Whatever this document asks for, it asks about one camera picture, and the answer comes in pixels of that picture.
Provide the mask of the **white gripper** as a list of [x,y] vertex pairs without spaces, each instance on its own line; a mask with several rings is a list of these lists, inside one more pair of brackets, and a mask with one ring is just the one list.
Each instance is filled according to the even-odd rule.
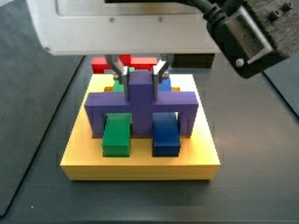
[[53,55],[105,54],[113,79],[128,93],[128,67],[117,54],[160,53],[152,69],[153,98],[173,53],[216,53],[197,9],[180,3],[25,0],[41,47]]

